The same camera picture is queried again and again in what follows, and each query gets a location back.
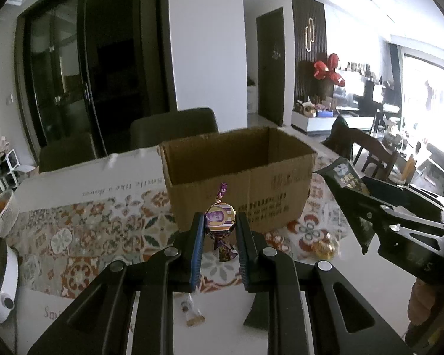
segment dining chair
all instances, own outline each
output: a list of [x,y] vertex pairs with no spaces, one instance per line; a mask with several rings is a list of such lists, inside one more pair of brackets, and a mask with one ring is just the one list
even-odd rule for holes
[[97,152],[88,132],[77,133],[41,148],[39,172],[55,171],[97,159]]
[[342,116],[337,116],[330,129],[330,135],[321,144],[339,156],[352,161],[352,143],[349,138],[349,130],[346,120]]
[[203,133],[217,133],[217,122],[210,108],[167,112],[135,120],[130,126],[131,149],[148,148],[163,141]]
[[398,159],[398,151],[394,150],[394,152],[390,152],[376,138],[356,128],[349,129],[349,138],[351,145],[355,143],[360,145],[361,148],[354,160],[353,165],[355,166],[355,164],[358,162],[361,150],[366,149],[368,151],[368,156],[365,164],[362,167],[362,172],[365,172],[366,168],[370,164],[374,164],[375,169],[372,177],[386,181],[396,163],[396,160]]
[[408,160],[402,157],[398,158],[398,160],[396,160],[396,167],[398,172],[395,172],[395,170],[392,171],[388,176],[388,181],[398,185],[410,185],[414,172],[416,171],[416,160],[413,155],[411,155]]

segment wrapped candy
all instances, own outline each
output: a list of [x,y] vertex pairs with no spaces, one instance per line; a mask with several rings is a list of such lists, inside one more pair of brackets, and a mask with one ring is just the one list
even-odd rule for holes
[[205,322],[204,315],[201,314],[190,293],[177,293],[176,298],[178,298],[178,302],[181,305],[181,312],[183,312],[186,318],[186,325],[188,327],[199,326]]
[[235,228],[235,210],[222,197],[227,192],[227,183],[222,183],[215,199],[204,215],[204,228],[208,237],[214,240],[214,250],[219,250],[219,260],[227,262],[237,257],[233,246],[224,241]]
[[311,247],[318,258],[330,260],[339,251],[339,240],[328,232],[322,240],[314,242]]

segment cardboard box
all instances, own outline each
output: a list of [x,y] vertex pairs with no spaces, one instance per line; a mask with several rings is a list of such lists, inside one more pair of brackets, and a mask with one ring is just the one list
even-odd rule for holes
[[164,178],[176,222],[190,229],[222,182],[223,201],[246,212],[250,228],[268,232],[297,219],[309,195],[315,152],[269,127],[211,133],[160,144]]

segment dark green chair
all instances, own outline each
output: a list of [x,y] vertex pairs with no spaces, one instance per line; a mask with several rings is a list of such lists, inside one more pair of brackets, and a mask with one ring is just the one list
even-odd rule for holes
[[337,116],[330,135],[322,144],[339,156],[352,161],[352,142],[349,137],[350,128],[342,116]]
[[78,133],[41,148],[40,173],[55,171],[97,159],[90,133]]
[[167,112],[135,120],[130,126],[131,149],[148,148],[163,141],[218,132],[210,108]]

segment door handle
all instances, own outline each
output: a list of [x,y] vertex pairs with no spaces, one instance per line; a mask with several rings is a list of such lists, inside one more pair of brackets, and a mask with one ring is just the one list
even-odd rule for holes
[[312,17],[309,17],[309,39],[312,43],[316,41],[316,32],[314,30],[314,20]]
[[84,98],[90,104],[89,85],[87,84],[87,82],[84,82]]
[[306,40],[306,51],[310,52],[311,51],[311,39],[308,39],[308,26],[306,28],[304,28],[304,39]]

